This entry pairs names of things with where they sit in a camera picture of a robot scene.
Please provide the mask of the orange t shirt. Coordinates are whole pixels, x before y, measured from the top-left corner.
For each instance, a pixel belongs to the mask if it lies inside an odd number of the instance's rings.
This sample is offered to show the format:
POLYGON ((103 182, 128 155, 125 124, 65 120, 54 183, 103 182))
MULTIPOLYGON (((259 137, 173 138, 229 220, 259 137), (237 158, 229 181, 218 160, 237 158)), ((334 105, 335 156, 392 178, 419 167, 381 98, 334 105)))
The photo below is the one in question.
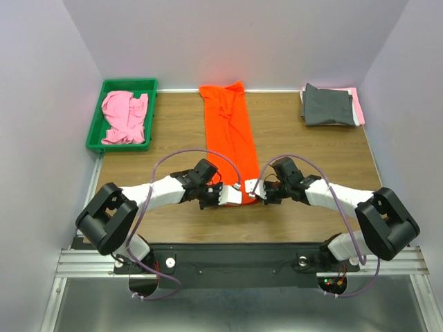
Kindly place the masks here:
POLYGON ((242 205, 256 204, 248 196, 244 181, 260 175, 259 162, 248 116, 244 85, 204 85, 199 87, 204 100, 206 148, 231 160, 242 181, 242 205))

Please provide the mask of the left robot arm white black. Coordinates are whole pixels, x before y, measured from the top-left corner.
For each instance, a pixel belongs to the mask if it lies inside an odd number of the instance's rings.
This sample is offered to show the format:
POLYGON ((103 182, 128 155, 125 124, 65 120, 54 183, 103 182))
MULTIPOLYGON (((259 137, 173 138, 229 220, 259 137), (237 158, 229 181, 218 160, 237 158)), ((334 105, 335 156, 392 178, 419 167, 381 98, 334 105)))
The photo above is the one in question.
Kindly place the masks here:
POLYGON ((214 164, 201 159, 194 168, 153 183, 132 187, 107 183, 81 211, 75 226, 101 255, 123 256, 138 272, 145 273, 153 267, 154 255, 146 240, 134 233, 136 217, 164 205, 195 199, 218 202, 214 194, 222 184, 209 185, 216 173, 214 164))

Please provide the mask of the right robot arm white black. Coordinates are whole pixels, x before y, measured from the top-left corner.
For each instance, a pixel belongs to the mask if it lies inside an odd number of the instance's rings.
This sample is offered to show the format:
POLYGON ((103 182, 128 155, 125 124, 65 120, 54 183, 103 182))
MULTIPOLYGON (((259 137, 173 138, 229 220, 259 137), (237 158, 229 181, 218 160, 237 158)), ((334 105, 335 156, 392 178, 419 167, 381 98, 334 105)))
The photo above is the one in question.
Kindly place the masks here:
POLYGON ((392 189, 352 189, 330 182, 323 171, 304 176, 294 158, 282 155, 271 159, 267 165, 274 170, 276 181, 247 180, 246 191, 265 205, 291 199, 337 211, 347 232, 325 242, 326 249, 318 253, 323 268, 333 270, 348 259, 365 264, 368 255, 390 261, 419 236, 417 222, 392 189))

